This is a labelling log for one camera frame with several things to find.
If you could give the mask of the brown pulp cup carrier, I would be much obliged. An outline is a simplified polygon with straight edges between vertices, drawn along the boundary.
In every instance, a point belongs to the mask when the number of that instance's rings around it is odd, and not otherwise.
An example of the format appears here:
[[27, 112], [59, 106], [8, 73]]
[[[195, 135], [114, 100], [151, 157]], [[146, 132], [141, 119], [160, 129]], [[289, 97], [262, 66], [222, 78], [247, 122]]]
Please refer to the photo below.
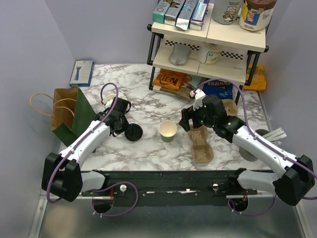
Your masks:
[[236, 103], [231, 99], [222, 99], [224, 108], [228, 116], [237, 116], [238, 108]]
[[193, 160], [197, 163], [211, 162], [214, 158], [214, 153], [211, 145], [207, 142], [209, 137], [207, 127], [202, 125], [199, 128], [194, 128], [191, 124], [187, 134], [193, 143], [191, 146]]

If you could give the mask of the blue doritos chips bag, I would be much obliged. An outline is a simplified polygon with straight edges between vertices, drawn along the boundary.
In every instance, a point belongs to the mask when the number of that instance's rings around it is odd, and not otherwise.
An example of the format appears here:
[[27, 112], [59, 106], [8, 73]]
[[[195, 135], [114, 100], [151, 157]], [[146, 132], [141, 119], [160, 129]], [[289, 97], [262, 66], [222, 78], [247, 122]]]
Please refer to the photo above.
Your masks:
[[203, 85], [202, 91], [207, 96], [217, 96], [220, 99], [233, 99], [233, 85], [226, 81], [216, 80]]

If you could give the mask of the silver blue toothpaste box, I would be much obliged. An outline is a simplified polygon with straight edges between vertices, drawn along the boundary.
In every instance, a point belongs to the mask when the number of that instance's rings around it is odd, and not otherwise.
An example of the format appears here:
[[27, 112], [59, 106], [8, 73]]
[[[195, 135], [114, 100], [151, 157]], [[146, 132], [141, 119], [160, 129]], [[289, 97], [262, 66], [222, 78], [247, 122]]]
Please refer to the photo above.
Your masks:
[[193, 15], [197, 0], [186, 0], [179, 16], [177, 17], [175, 27], [176, 29], [186, 31], [190, 24], [190, 19]]

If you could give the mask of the white blue toothpaste box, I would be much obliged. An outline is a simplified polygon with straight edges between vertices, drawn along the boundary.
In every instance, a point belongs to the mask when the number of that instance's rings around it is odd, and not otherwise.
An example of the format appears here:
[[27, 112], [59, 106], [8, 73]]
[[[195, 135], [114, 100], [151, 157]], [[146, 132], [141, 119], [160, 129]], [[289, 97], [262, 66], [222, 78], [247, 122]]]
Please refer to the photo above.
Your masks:
[[191, 30], [202, 30], [204, 19], [208, 11], [209, 3], [209, 0], [198, 0], [193, 15], [190, 19]]

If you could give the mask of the brown paper bag green side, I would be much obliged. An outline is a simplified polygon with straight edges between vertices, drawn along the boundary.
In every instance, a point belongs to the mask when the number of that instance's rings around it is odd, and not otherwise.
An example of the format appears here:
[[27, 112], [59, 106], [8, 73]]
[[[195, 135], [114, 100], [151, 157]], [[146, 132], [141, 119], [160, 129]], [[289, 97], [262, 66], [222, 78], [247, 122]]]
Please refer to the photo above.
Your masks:
[[[32, 99], [38, 95], [52, 99], [51, 113], [44, 113], [33, 106]], [[52, 132], [67, 147], [84, 133], [96, 114], [79, 87], [56, 88], [53, 97], [37, 93], [30, 97], [29, 103], [35, 111], [52, 118]]]

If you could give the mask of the grey cup with straws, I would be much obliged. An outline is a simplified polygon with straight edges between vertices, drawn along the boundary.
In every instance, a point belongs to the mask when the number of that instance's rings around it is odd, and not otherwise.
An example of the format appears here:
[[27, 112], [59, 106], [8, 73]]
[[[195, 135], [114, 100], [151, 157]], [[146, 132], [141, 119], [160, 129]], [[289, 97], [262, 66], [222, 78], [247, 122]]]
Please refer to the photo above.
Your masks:
[[[268, 131], [265, 129], [257, 129], [255, 132], [276, 146], [281, 145], [282, 142], [280, 142], [280, 140], [287, 137], [287, 134], [281, 127], [273, 131]], [[249, 151], [247, 151], [246, 149], [242, 147], [239, 148], [239, 153], [242, 156], [242, 158], [245, 159], [246, 161], [255, 162], [258, 160], [256, 156], [254, 156], [252, 153], [250, 153]]]

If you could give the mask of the green paper cup stack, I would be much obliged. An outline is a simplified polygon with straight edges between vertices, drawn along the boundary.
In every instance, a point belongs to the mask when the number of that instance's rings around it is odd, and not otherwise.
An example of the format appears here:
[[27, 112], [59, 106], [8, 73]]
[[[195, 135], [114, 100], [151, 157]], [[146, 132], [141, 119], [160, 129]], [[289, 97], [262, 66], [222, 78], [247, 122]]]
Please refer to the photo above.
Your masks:
[[108, 101], [112, 101], [115, 97], [116, 97], [115, 94], [108, 95], [104, 97], [104, 99], [102, 100], [102, 103], [106, 105]]

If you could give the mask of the black plastic lid stack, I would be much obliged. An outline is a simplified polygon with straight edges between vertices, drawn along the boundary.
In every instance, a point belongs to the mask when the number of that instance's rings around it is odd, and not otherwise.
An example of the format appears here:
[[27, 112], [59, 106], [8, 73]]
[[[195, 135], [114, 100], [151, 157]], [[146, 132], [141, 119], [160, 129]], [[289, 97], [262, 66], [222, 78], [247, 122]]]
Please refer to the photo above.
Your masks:
[[143, 135], [143, 130], [138, 124], [132, 123], [125, 130], [124, 135], [130, 141], [138, 141]]

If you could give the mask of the cream black tiered shelf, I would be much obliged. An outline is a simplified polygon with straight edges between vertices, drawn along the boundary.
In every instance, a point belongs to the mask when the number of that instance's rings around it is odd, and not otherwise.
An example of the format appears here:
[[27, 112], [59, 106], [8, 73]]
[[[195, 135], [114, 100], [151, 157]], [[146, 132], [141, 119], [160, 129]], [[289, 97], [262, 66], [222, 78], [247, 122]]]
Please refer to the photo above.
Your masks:
[[[178, 30], [174, 26], [154, 22], [147, 64], [204, 78], [228, 79], [240, 86], [250, 85], [261, 53], [268, 51], [266, 30], [248, 31], [236, 21], [222, 25], [212, 19], [209, 4], [201, 31]], [[169, 60], [177, 45], [191, 51], [184, 65]]]

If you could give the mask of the yellow snack bag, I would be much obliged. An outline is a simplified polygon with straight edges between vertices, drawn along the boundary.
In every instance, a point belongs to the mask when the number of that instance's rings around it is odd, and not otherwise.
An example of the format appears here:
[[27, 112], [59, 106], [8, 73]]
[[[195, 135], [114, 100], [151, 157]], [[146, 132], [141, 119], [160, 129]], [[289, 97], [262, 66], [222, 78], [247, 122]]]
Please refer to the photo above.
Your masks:
[[266, 79], [264, 75], [264, 66], [262, 64], [258, 64], [256, 66], [255, 73], [252, 78], [252, 82], [250, 86], [244, 85], [244, 90], [255, 90], [255, 91], [263, 91], [266, 89]]

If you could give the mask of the single green paper cup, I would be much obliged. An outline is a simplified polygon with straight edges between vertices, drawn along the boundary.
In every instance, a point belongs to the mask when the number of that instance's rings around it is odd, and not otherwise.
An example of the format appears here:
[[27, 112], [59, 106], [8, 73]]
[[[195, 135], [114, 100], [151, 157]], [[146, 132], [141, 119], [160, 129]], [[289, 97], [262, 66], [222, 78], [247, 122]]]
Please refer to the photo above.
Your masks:
[[171, 142], [177, 133], [177, 125], [170, 120], [163, 121], [159, 125], [159, 132], [163, 142]]

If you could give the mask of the blue razor package box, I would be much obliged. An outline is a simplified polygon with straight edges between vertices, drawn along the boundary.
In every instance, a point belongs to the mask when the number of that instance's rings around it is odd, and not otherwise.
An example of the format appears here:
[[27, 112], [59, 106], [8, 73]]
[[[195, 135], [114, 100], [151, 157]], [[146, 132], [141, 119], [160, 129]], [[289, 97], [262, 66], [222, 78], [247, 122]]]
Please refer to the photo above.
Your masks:
[[95, 62], [93, 60], [77, 60], [69, 82], [71, 87], [89, 87]]

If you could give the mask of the teal toothpaste box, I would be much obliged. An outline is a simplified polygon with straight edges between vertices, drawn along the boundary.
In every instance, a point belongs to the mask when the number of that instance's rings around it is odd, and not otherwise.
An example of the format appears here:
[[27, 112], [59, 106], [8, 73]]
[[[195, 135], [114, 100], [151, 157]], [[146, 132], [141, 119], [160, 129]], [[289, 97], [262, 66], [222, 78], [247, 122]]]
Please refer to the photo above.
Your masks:
[[153, 22], [164, 24], [165, 14], [170, 8], [173, 0], [160, 0], [152, 13]]

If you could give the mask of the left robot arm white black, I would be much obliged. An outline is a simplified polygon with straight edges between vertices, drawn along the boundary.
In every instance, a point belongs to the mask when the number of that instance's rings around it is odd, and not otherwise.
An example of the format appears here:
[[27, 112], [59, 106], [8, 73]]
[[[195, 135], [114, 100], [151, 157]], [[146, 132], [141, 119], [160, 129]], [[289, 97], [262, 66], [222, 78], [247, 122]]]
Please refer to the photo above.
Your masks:
[[45, 159], [42, 189], [49, 203], [61, 199], [72, 202], [85, 191], [93, 190], [99, 196], [109, 192], [110, 184], [101, 172], [82, 172], [81, 167], [97, 146], [110, 136], [129, 127], [125, 114], [131, 103], [121, 98], [108, 100], [107, 109], [95, 115], [88, 128], [70, 146], [59, 154], [49, 153]]

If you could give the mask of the front brown pulp cup carrier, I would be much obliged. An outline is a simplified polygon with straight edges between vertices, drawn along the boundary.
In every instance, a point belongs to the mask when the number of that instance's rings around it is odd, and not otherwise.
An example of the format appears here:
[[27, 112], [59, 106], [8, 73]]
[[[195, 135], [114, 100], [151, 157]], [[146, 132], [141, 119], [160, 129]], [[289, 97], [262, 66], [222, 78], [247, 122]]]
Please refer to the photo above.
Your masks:
[[193, 160], [197, 163], [211, 162], [214, 158], [214, 153], [211, 145], [207, 142], [209, 137], [207, 127], [202, 125], [199, 128], [194, 128], [191, 124], [187, 134], [193, 143], [191, 146]]

